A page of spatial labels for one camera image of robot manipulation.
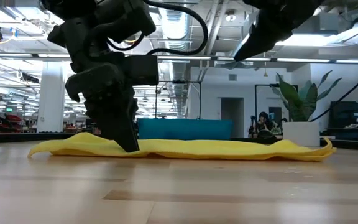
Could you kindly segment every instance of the table surface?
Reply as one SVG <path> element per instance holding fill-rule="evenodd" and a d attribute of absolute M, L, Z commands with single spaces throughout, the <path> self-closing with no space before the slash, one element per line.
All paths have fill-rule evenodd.
<path fill-rule="evenodd" d="M 358 224 L 358 151 L 325 162 L 58 157 L 0 144 L 0 223 Z"/>

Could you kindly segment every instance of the white wall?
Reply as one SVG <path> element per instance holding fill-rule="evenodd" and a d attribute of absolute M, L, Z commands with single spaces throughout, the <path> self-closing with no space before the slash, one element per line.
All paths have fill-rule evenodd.
<path fill-rule="evenodd" d="M 311 80 L 311 64 L 306 64 L 292 73 L 292 84 L 302 88 L 308 80 Z"/>
<path fill-rule="evenodd" d="M 243 98 L 244 99 L 244 130 L 247 132 L 251 122 L 250 117 L 255 115 L 255 84 L 277 83 L 276 73 L 284 75 L 287 82 L 291 82 L 291 73 L 283 68 L 268 69 L 268 77 L 264 77 L 265 70 L 260 69 L 235 69 L 226 70 L 223 68 L 210 68 L 205 76 L 201 89 L 201 118 L 202 119 L 221 119 L 221 100 L 220 98 Z M 198 76 L 198 68 L 192 68 L 192 79 Z M 237 74 L 237 81 L 229 81 L 228 74 Z M 266 87 L 258 90 L 258 113 L 265 108 L 262 105 L 264 100 L 273 100 L 276 97 L 272 91 Z M 188 119 L 196 119 L 199 113 L 198 93 L 194 87 L 190 88 L 188 102 Z"/>
<path fill-rule="evenodd" d="M 313 64 L 311 65 L 311 78 L 312 82 L 317 85 L 320 83 L 321 77 L 328 71 L 333 70 L 328 76 L 327 81 L 319 89 L 319 93 L 329 88 L 333 81 L 338 78 L 343 78 L 338 85 L 331 91 L 331 93 L 324 99 L 319 100 L 317 103 L 316 111 L 313 118 L 320 115 L 329 108 L 332 101 L 338 100 L 347 91 L 349 91 L 358 82 L 358 65 L 327 65 L 327 64 Z M 358 88 L 355 89 L 344 101 L 358 101 Z M 328 127 L 329 113 L 324 115 L 318 120 L 320 128 L 325 129 Z"/>

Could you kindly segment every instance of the doorway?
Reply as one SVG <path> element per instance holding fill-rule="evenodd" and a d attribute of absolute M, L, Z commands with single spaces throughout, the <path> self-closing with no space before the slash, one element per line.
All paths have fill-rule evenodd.
<path fill-rule="evenodd" d="M 221 119 L 233 121 L 232 138 L 244 138 L 244 99 L 221 98 Z"/>
<path fill-rule="evenodd" d="M 282 108 L 277 106 L 269 106 L 268 116 L 271 121 L 276 122 L 276 124 L 280 124 L 282 119 Z"/>

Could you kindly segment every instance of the door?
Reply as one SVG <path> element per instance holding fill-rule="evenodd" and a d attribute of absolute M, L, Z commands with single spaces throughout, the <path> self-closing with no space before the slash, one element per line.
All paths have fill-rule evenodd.
<path fill-rule="evenodd" d="M 244 99 L 221 98 L 221 119 L 233 121 L 232 138 L 243 138 L 244 132 Z"/>

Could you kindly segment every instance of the person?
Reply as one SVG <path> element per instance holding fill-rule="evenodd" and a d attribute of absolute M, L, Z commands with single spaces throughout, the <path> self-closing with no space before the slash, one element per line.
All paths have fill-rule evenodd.
<path fill-rule="evenodd" d="M 257 124 L 258 131 L 260 130 L 271 130 L 273 128 L 273 123 L 269 120 L 269 116 L 266 112 L 261 112 L 259 114 L 259 120 Z"/>

